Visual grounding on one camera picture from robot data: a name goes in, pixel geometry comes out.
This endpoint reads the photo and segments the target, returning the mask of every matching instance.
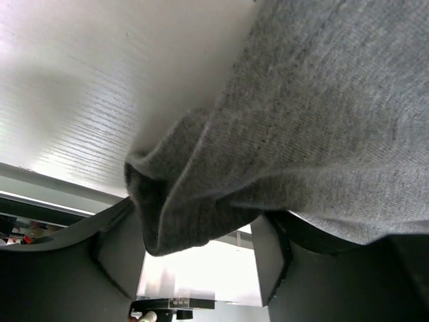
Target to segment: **knit fabric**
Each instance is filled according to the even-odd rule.
[[[359,244],[429,232],[429,2],[266,0],[215,107],[127,158],[149,253],[290,210]]]

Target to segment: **white surface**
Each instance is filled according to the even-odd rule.
[[[0,1],[0,162],[123,196],[123,160],[212,105],[253,0]]]
[[[190,322],[269,322],[269,315],[267,307],[243,307],[217,302],[215,310],[195,310],[194,319]]]
[[[146,255],[138,295],[215,299],[261,306],[253,250],[211,241],[164,257]]]

